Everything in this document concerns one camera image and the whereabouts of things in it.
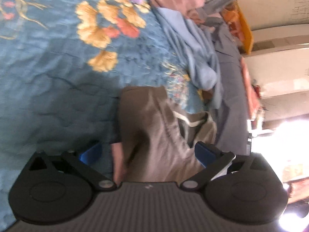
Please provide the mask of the grey printed sofa cover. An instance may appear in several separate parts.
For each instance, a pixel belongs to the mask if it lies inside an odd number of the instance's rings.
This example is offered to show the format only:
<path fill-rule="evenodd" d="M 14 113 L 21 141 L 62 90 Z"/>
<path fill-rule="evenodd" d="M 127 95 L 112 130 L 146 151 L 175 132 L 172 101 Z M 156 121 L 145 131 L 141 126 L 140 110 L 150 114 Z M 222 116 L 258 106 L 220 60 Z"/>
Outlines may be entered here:
<path fill-rule="evenodd" d="M 248 155 L 249 116 L 246 89 L 241 73 L 241 55 L 221 15 L 224 7 L 232 1 L 234 0 L 206 0 L 203 7 L 197 11 L 200 18 L 205 20 L 203 26 L 214 28 L 211 37 L 221 70 L 223 99 L 219 109 L 211 110 L 217 124 L 215 146 L 236 155 Z"/>

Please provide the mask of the yellow flat board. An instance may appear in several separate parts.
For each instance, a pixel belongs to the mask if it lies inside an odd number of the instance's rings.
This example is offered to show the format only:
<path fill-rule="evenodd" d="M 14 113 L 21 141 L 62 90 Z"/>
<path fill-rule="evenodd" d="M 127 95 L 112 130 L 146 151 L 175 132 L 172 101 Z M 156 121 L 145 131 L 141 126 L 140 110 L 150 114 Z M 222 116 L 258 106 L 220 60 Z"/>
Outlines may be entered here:
<path fill-rule="evenodd" d="M 244 16 L 244 13 L 240 8 L 238 1 L 235 0 L 235 3 L 236 3 L 237 10 L 238 10 L 239 22 L 240 22 L 240 25 L 241 25 L 241 31 L 242 31 L 243 36 L 244 36 L 244 39 L 241 41 L 241 43 L 243 44 L 243 49 L 244 49 L 245 53 L 247 55 L 250 55 L 251 52 L 252 52 L 253 45 L 254 45 L 254 37 L 253 37 L 252 31 L 250 29 L 250 26 L 249 26 L 249 24 L 248 24 L 248 22 L 247 22 L 247 20 Z"/>

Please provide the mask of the orange plastic bag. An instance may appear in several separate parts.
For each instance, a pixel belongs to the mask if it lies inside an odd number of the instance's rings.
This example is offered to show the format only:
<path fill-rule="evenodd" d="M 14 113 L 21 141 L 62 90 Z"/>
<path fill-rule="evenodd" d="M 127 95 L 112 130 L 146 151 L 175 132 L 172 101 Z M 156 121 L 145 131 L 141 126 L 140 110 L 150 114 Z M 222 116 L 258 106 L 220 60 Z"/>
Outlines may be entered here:
<path fill-rule="evenodd" d="M 230 33 L 235 37 L 239 37 L 241 33 L 241 24 L 238 11 L 236 9 L 223 9 L 222 17 L 225 23 L 228 24 Z"/>

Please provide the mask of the light blue garment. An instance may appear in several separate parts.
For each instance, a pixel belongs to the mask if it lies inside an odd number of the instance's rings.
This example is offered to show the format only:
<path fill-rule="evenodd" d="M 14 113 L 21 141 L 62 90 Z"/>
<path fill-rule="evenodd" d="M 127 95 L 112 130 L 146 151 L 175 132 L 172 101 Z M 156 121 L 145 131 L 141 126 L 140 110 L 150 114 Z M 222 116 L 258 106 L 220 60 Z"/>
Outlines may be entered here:
<path fill-rule="evenodd" d="M 223 98 L 221 69 L 210 33 L 176 10 L 159 7 L 154 9 L 154 14 L 193 85 L 202 91 L 212 90 L 209 105 L 220 108 Z"/>

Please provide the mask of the white air conditioner unit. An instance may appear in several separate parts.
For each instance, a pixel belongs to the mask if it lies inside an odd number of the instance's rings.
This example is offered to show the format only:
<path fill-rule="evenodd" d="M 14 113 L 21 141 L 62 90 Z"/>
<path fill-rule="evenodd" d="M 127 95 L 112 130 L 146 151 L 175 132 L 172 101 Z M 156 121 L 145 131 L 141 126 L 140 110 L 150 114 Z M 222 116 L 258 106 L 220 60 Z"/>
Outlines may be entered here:
<path fill-rule="evenodd" d="M 244 57 L 267 122 L 308 114 L 308 25 L 254 30 Z"/>

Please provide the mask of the grey garment with pink cuffs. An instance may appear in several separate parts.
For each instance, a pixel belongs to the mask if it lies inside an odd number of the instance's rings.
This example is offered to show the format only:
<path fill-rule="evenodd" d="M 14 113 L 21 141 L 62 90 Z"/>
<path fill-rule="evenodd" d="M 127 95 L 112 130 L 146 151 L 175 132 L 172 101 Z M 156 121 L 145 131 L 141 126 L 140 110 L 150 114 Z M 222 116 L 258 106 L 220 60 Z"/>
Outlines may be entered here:
<path fill-rule="evenodd" d="M 118 107 L 120 141 L 112 144 L 113 181 L 181 183 L 201 170 L 197 142 L 213 144 L 210 113 L 190 114 L 164 87 L 128 86 Z"/>

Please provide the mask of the blue floral quilted blanket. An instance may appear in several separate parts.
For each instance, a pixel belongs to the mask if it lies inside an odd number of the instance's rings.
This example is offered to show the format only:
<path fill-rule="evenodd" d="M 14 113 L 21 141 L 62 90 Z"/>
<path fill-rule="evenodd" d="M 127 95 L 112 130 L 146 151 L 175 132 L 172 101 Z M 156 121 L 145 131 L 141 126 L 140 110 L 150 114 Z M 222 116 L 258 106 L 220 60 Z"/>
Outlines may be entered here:
<path fill-rule="evenodd" d="M 112 177 L 123 87 L 164 86 L 187 112 L 204 109 L 147 5 L 135 7 L 145 26 L 129 37 L 99 12 L 103 2 L 123 18 L 119 0 L 1 0 L 1 230 L 15 222 L 8 193 L 36 151 L 98 140 L 93 168 Z"/>

